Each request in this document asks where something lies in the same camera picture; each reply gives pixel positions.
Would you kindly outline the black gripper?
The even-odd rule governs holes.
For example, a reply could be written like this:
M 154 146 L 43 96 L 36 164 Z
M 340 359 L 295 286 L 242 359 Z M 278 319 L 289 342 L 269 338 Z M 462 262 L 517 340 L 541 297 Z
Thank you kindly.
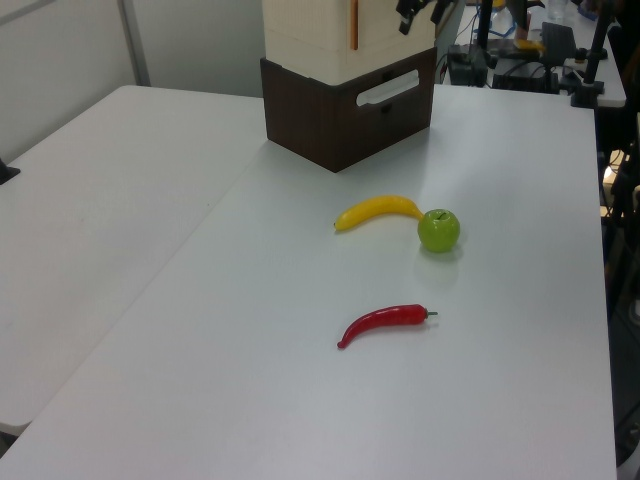
M 431 22 L 433 24 L 440 24 L 449 9 L 449 0 L 398 0 L 397 12 L 401 17 L 399 31 L 403 35 L 408 35 L 411 30 L 414 15 L 417 15 L 422 9 L 432 3 L 434 3 L 435 6 L 431 14 Z

